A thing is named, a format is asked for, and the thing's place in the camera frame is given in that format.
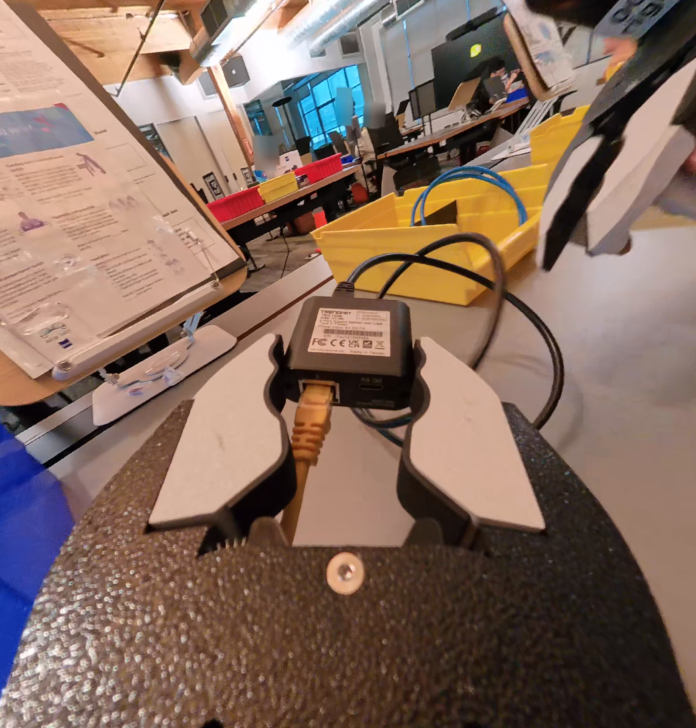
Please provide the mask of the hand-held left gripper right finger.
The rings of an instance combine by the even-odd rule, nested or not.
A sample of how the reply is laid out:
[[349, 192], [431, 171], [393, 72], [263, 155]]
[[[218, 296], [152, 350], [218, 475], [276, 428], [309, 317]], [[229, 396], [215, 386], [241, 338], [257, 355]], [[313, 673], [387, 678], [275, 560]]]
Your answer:
[[428, 337], [414, 346], [416, 376], [400, 454], [397, 495], [445, 544], [480, 527], [542, 533], [546, 523], [507, 415], [494, 390]]

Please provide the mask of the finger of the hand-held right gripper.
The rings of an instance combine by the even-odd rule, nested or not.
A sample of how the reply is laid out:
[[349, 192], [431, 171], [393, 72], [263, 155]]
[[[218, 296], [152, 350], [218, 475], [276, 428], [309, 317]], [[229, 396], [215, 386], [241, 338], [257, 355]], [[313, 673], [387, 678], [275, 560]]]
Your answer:
[[586, 211], [590, 256], [620, 254], [629, 231], [696, 148], [696, 58], [631, 116], [622, 148]]
[[606, 172], [602, 135], [577, 137], [553, 169], [542, 207], [537, 263], [550, 271], [571, 241]]

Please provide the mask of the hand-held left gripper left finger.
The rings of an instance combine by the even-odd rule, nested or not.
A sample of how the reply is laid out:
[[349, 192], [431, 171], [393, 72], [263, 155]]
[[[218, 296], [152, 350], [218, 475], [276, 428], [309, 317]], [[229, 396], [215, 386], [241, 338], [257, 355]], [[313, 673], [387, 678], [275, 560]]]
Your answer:
[[297, 485], [282, 417], [284, 362], [282, 337], [266, 334], [198, 392], [149, 517], [152, 531], [207, 526], [233, 541], [288, 506]]

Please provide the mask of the black network splitter box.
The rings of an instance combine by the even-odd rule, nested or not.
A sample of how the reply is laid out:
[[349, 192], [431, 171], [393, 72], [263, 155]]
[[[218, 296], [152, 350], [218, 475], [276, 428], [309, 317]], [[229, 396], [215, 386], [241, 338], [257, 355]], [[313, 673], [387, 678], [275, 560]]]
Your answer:
[[409, 307], [396, 300], [307, 298], [281, 366], [287, 399], [327, 385], [333, 404], [401, 411], [409, 406], [415, 361]]

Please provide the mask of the grey desk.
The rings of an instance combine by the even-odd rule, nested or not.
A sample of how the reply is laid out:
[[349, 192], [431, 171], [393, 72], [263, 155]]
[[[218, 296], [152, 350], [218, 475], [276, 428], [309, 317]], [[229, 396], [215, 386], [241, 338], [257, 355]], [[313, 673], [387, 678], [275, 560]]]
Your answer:
[[[317, 259], [298, 273], [309, 289]], [[88, 405], [55, 414], [18, 438], [61, 481], [78, 519], [98, 492], [174, 407], [263, 333], [288, 338], [298, 284], [248, 314], [218, 325], [250, 333], [229, 356], [92, 436]], [[633, 234], [623, 257], [591, 258], [569, 246], [550, 273], [532, 256], [512, 270], [510, 289], [558, 340], [566, 367], [561, 402], [542, 429], [630, 546], [660, 607], [696, 709], [696, 226]], [[467, 308], [408, 301], [415, 336], [458, 358], [474, 349], [488, 297]], [[552, 378], [547, 349], [514, 309], [505, 310], [480, 374], [502, 400], [532, 419]], [[332, 430], [309, 476], [296, 545], [398, 545], [411, 519], [395, 492], [398, 449], [334, 411]]]

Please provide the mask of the white stand base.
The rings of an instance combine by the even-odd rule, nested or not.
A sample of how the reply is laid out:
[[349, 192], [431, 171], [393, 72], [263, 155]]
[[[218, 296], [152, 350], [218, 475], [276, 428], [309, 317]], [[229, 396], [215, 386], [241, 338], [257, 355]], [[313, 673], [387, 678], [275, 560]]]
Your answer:
[[102, 427], [197, 373], [230, 352], [237, 339], [215, 325], [206, 325], [126, 369], [92, 393], [92, 423]]

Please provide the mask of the large black monitor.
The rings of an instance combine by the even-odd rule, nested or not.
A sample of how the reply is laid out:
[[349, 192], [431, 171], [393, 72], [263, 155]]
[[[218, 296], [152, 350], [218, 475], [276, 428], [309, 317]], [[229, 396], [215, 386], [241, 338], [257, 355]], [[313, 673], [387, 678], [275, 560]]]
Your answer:
[[474, 78], [488, 77], [499, 61], [507, 72], [520, 68], [507, 38], [502, 17], [432, 49], [434, 99], [447, 108], [458, 87]]

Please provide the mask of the blue plastic bin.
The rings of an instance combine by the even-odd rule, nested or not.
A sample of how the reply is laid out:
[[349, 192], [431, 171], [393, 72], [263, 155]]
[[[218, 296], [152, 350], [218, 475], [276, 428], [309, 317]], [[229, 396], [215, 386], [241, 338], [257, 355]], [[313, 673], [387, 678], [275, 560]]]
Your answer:
[[0, 695], [74, 520], [59, 480], [0, 423]]

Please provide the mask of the red plastic bin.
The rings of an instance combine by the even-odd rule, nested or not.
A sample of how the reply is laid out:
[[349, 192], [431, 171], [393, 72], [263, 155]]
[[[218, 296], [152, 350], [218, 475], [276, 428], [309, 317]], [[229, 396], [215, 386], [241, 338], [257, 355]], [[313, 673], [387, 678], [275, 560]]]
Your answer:
[[258, 210], [264, 204], [259, 185], [228, 195], [207, 204], [219, 223], [226, 223], [241, 215]]
[[339, 153], [332, 154], [323, 159], [317, 159], [294, 170], [294, 175], [298, 179], [307, 180], [308, 184], [316, 184], [327, 177], [338, 174], [343, 170], [342, 155]]

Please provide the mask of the long wooden table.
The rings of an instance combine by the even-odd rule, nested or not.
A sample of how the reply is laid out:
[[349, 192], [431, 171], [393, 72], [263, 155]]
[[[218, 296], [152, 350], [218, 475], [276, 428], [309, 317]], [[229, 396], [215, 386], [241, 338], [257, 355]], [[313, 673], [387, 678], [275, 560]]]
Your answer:
[[313, 184], [308, 184], [305, 187], [301, 187], [296, 191], [291, 192], [288, 195], [285, 195], [281, 198], [278, 198], [272, 202], [265, 203], [261, 207], [257, 207], [253, 210], [249, 210], [248, 212], [238, 215], [237, 217], [225, 220], [225, 221], [219, 221], [218, 223], [224, 228], [224, 230], [230, 230], [238, 225], [244, 224], [247, 221], [256, 219], [257, 217], [264, 216], [268, 213], [273, 213], [274, 211], [278, 210], [280, 207], [284, 207], [286, 205], [292, 205], [292, 204], [298, 204], [303, 199], [311, 199], [316, 198], [316, 196], [321, 195], [323, 193], [324, 189], [327, 189], [328, 187], [337, 184], [339, 181], [343, 180], [345, 177], [353, 177], [356, 170], [359, 168], [359, 165], [353, 164], [346, 167], [343, 167], [340, 172], [337, 172], [331, 176], [325, 177], [321, 180], [318, 180], [314, 182]]

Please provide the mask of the small yellow plastic bin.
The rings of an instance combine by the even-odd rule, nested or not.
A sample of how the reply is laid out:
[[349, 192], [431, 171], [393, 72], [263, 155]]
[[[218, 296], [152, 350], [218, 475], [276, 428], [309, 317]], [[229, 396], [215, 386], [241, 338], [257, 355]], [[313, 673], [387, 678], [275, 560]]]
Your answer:
[[259, 194], [265, 205], [276, 202], [298, 190], [298, 180], [293, 170], [259, 184]]

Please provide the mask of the black floor lamp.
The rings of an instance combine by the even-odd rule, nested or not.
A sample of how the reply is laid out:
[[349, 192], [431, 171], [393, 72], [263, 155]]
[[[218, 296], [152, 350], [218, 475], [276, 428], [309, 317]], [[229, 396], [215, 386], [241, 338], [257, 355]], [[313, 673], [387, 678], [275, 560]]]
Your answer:
[[277, 112], [278, 119], [280, 120], [280, 124], [284, 126], [287, 124], [287, 128], [290, 131], [290, 136], [292, 138], [291, 142], [291, 149], [295, 149], [296, 151], [299, 151], [299, 143], [298, 143], [298, 136], [296, 135], [296, 131], [294, 129], [290, 113], [289, 113], [289, 104], [292, 101], [291, 96], [282, 96], [281, 98], [278, 98], [276, 101], [272, 103], [273, 108]]

